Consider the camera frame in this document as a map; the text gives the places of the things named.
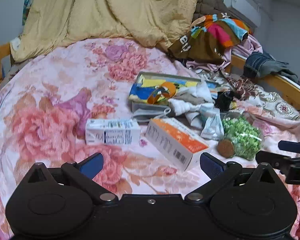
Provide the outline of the white quilted cloth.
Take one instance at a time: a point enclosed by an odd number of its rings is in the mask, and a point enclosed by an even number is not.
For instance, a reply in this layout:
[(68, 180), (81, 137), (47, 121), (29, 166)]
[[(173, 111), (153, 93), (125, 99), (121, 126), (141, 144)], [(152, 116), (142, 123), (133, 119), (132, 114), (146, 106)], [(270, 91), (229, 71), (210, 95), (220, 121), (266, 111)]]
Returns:
[(179, 116), (188, 112), (198, 112), (200, 108), (213, 108), (214, 100), (205, 81), (192, 87), (181, 87), (172, 98), (168, 99), (168, 105)]

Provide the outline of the orange silicone band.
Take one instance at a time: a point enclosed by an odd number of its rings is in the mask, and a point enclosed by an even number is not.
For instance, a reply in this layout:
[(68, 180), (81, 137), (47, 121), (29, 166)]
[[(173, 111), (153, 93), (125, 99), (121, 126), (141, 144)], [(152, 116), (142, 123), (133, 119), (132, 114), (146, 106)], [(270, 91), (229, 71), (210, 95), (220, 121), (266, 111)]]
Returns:
[(160, 98), (172, 98), (175, 96), (176, 91), (177, 88), (174, 83), (164, 82), (151, 93), (147, 99), (147, 103), (153, 105), (156, 104)]

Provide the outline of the jar of green peas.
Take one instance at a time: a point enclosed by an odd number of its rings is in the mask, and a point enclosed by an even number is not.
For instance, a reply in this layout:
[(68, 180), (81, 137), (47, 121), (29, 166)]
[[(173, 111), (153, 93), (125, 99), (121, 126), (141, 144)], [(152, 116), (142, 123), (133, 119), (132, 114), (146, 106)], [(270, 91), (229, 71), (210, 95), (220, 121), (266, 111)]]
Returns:
[(263, 133), (243, 115), (226, 115), (222, 124), (224, 137), (218, 142), (218, 153), (224, 158), (240, 157), (248, 161), (254, 160), (263, 146)]

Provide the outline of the white milk carton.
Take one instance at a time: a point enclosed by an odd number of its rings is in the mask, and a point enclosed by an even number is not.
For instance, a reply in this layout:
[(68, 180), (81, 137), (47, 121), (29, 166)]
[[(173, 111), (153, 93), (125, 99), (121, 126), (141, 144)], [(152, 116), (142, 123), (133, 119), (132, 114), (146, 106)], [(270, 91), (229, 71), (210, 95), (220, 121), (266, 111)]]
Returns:
[(133, 119), (88, 119), (85, 126), (87, 145), (138, 144), (141, 128)]

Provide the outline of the orange white cardboard box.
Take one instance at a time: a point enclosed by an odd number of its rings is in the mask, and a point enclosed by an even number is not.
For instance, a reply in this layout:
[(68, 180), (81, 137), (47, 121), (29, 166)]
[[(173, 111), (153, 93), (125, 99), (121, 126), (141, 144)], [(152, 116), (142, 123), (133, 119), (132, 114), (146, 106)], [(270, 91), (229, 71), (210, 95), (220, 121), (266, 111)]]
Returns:
[(207, 141), (175, 118), (151, 119), (146, 138), (181, 171), (197, 167), (201, 154), (211, 151)]

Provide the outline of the light blue white cloth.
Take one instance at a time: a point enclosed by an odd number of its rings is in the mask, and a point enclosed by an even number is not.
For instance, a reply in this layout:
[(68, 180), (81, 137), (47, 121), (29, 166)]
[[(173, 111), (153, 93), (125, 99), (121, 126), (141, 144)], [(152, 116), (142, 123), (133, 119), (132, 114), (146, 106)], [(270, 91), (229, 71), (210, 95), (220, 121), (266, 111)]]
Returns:
[(218, 108), (200, 105), (197, 110), (185, 113), (185, 116), (190, 126), (201, 131), (202, 138), (209, 140), (224, 138), (224, 128)]

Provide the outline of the black cloth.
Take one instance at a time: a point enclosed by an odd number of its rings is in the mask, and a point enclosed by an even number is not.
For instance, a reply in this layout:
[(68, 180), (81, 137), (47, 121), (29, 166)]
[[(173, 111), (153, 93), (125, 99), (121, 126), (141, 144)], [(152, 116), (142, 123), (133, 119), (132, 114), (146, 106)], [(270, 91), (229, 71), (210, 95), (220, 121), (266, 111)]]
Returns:
[(218, 92), (217, 99), (215, 100), (215, 107), (221, 112), (226, 112), (230, 109), (230, 103), (237, 97), (237, 93), (233, 90)]

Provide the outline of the ornate cream maroon cover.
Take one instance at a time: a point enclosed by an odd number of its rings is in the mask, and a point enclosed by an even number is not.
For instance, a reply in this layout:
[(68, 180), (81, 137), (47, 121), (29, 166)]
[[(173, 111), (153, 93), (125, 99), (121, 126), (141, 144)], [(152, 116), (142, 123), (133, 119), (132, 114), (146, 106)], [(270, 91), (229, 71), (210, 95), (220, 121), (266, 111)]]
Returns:
[(234, 111), (247, 112), (258, 119), (282, 127), (300, 125), (300, 113), (278, 92), (267, 92), (249, 79), (223, 70), (209, 72), (198, 68), (193, 71), (207, 82), (216, 82), (222, 88), (236, 92), (239, 98), (235, 100)]

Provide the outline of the pink floral bed sheet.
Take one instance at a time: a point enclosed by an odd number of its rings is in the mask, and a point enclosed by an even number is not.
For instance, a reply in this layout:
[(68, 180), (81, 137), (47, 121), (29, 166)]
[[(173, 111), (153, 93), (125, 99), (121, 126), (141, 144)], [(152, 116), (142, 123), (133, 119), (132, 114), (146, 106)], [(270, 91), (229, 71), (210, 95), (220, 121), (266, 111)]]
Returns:
[(200, 168), (184, 172), (168, 161), (146, 139), (146, 125), (131, 146), (86, 144), (87, 119), (132, 118), (128, 96), (141, 71), (196, 77), (158, 49), (97, 38), (31, 60), (0, 89), (0, 239), (12, 236), (6, 203), (38, 161), (59, 167), (100, 152), (104, 167), (94, 180), (118, 196), (185, 195), (208, 181)]

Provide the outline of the grey brown knit cloth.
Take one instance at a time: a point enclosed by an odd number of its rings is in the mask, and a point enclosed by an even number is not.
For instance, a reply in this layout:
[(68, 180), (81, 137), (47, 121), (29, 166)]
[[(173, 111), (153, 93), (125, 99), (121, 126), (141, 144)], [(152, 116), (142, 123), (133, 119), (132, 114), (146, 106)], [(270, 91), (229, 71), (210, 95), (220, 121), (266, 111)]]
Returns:
[(177, 99), (177, 100), (183, 100), (183, 101), (191, 103), (193, 105), (200, 105), (202, 103), (205, 103), (205, 100), (203, 98), (197, 98), (189, 93), (175, 95), (173, 98)]

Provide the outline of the blue denim jeans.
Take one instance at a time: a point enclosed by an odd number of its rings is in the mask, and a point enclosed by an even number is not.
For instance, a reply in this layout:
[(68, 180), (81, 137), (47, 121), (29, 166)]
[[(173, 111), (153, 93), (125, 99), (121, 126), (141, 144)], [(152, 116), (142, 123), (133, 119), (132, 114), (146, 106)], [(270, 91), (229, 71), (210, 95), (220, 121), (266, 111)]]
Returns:
[(276, 61), (270, 54), (253, 52), (245, 61), (243, 76), (250, 79), (261, 79), (268, 75), (281, 75), (295, 83), (300, 80), (289, 68), (289, 63)]

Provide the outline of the frog cartoon towel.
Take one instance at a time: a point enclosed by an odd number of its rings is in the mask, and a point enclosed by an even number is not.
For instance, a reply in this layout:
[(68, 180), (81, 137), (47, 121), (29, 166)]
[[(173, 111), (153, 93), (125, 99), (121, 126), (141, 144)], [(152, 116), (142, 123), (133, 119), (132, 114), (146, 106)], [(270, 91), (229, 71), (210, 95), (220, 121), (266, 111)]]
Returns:
[[(151, 93), (158, 88), (164, 82), (171, 82), (177, 88), (176, 93), (181, 87), (192, 87), (196, 86), (198, 81), (190, 81), (185, 79), (149, 79), (142, 77), (141, 81), (134, 83), (130, 89), (128, 100), (133, 102), (147, 103), (148, 97)], [(154, 105), (163, 104), (166, 98), (160, 98), (158, 102)]]

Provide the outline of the pink satin garment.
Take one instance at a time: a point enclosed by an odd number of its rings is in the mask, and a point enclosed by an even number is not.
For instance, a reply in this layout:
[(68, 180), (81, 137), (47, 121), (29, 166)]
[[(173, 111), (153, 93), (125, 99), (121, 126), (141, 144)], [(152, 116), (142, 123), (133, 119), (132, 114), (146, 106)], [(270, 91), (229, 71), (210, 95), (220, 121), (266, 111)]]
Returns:
[(219, 69), (224, 69), (231, 63), (231, 56), (236, 55), (242, 58), (249, 57), (253, 52), (263, 53), (262, 45), (251, 34), (248, 35), (240, 44), (226, 49), (222, 56), (222, 64), (216, 65), (211, 63), (198, 63), (196, 61), (187, 61), (186, 67), (192, 69), (203, 69), (208, 72), (216, 72)]

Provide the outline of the brown colourful striped garment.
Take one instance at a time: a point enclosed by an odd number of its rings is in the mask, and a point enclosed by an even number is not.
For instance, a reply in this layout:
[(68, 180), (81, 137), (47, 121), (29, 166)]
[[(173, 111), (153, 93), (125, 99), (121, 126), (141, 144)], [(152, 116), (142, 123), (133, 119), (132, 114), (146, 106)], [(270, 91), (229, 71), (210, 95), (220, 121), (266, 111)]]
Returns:
[(226, 13), (205, 15), (194, 21), (168, 52), (176, 59), (220, 65), (225, 51), (240, 44), (249, 33), (244, 22)]

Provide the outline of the white air conditioner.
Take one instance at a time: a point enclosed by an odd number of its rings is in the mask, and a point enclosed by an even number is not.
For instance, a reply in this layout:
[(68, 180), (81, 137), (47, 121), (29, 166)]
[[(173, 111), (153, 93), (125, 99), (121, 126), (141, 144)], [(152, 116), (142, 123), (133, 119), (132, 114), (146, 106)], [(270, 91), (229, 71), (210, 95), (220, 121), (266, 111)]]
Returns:
[(261, 25), (261, 15), (248, 1), (246, 0), (223, 0), (225, 6), (237, 18), (244, 21), (252, 28), (258, 28)]

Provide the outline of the yellow quilt blanket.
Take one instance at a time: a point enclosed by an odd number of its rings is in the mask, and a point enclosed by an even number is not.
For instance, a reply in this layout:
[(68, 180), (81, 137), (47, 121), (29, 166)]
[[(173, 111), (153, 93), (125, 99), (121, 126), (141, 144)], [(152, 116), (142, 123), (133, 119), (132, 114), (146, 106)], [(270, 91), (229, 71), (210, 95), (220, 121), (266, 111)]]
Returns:
[(11, 41), (16, 62), (87, 38), (131, 38), (168, 47), (188, 30), (197, 0), (33, 0), (23, 33)]

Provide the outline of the brown quilted jacket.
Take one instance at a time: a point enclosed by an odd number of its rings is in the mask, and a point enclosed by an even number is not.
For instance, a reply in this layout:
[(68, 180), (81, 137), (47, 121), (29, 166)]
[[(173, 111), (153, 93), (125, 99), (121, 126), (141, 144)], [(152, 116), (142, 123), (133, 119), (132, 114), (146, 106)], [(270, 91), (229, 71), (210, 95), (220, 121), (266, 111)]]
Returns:
[(222, 0), (197, 0), (192, 21), (202, 16), (213, 14), (224, 14), (229, 17), (233, 16)]

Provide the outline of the wooden bed frame rail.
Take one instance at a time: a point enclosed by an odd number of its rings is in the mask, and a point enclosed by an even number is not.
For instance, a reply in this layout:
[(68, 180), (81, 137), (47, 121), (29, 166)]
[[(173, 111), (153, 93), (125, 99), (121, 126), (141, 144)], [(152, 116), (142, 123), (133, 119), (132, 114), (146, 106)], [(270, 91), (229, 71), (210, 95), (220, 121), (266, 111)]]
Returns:
[[(231, 73), (236, 69), (240, 69), (242, 74), (245, 60), (245, 58), (232, 55), (230, 65), (228, 65), (224, 70), (227, 73)], [(297, 110), (300, 110), (300, 85), (297, 83), (281, 75), (268, 75), (256, 82), (259, 82), (264, 89), (275, 89), (278, 93), (280, 93), (285, 101)]]

